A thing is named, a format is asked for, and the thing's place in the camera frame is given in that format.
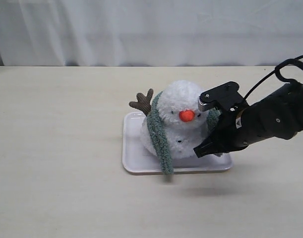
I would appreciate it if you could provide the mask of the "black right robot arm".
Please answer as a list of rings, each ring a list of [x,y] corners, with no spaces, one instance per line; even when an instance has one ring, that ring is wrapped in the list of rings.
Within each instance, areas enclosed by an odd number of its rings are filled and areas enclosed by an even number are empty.
[[[303,84],[286,83],[262,100],[249,105],[233,81],[203,92],[200,111],[221,112],[212,132],[193,150],[201,158],[240,151],[272,137],[289,140],[303,131]]]

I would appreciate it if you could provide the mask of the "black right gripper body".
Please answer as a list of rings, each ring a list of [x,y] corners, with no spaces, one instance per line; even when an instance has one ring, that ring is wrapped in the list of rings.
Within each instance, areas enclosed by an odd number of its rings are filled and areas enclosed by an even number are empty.
[[[248,139],[242,134],[244,132],[242,117],[246,111],[247,109],[243,109],[223,113],[217,109],[209,110],[206,138],[218,142],[222,154],[241,151],[249,146]]]

